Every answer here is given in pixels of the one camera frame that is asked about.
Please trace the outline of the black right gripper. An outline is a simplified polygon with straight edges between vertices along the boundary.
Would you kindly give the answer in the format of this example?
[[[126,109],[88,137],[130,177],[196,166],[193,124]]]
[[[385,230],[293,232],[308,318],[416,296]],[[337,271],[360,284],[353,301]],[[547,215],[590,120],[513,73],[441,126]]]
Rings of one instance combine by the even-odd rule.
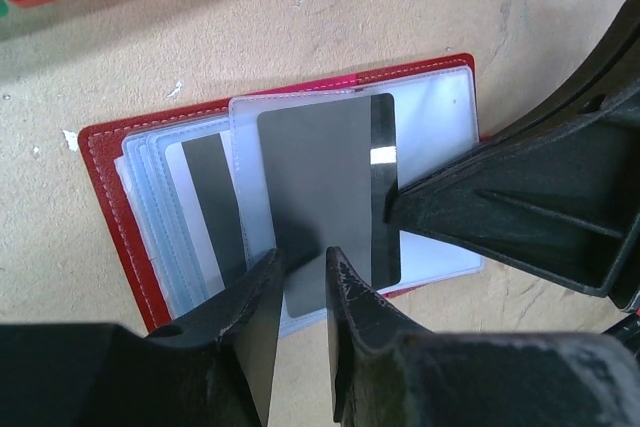
[[[575,72],[541,104],[495,134],[482,139],[483,147],[545,136],[563,129],[578,116],[577,110],[612,76],[612,70],[639,47],[639,0],[626,0],[591,53]]]

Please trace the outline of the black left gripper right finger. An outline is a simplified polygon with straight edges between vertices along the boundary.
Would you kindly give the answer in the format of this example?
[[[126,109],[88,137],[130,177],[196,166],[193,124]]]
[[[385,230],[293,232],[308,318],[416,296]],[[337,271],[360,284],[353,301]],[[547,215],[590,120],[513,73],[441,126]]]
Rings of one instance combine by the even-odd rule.
[[[343,426],[635,426],[639,366],[580,332],[434,333],[326,252],[333,419]]]

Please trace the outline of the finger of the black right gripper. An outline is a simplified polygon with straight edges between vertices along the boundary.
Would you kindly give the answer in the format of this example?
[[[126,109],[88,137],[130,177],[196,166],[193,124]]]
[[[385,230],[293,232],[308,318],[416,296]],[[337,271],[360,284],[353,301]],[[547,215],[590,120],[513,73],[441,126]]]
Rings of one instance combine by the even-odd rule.
[[[639,140],[494,148],[400,189],[386,221],[595,297],[639,307]]]

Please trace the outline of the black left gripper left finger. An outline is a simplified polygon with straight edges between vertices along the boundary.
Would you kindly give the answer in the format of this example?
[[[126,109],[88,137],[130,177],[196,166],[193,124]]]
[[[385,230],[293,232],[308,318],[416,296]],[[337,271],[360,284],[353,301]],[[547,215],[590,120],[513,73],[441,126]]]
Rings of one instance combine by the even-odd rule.
[[[139,336],[114,323],[1,329],[5,426],[264,426],[283,264],[268,252],[237,282]]]

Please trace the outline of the red leather card holder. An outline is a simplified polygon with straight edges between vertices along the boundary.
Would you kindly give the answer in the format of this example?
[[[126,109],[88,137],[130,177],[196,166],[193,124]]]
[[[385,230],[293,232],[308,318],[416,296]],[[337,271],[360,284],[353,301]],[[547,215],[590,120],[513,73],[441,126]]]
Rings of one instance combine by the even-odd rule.
[[[323,92],[361,87],[380,80],[402,79],[411,75],[450,68],[467,67],[476,72],[475,59],[469,53],[420,60],[369,71],[345,74],[301,84],[271,89],[271,94]],[[115,160],[122,155],[121,143],[132,132],[163,127],[202,117],[220,118],[227,114],[227,98],[157,111],[83,128],[78,137],[84,159],[123,271],[146,328],[150,331],[170,322],[171,316],[120,177]]]

